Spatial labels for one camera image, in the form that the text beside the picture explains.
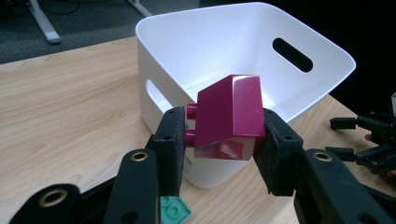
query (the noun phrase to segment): white container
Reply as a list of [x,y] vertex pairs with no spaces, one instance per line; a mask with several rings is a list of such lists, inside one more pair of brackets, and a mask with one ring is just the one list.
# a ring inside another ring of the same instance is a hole
[[[354,69],[344,50],[291,15],[264,3],[204,7],[147,17],[136,26],[140,104],[155,133],[164,111],[196,103],[197,92],[231,74],[259,75],[263,106],[288,124]],[[312,62],[303,72],[274,50],[282,38]],[[187,148],[184,176],[212,188],[248,161],[195,159]]]

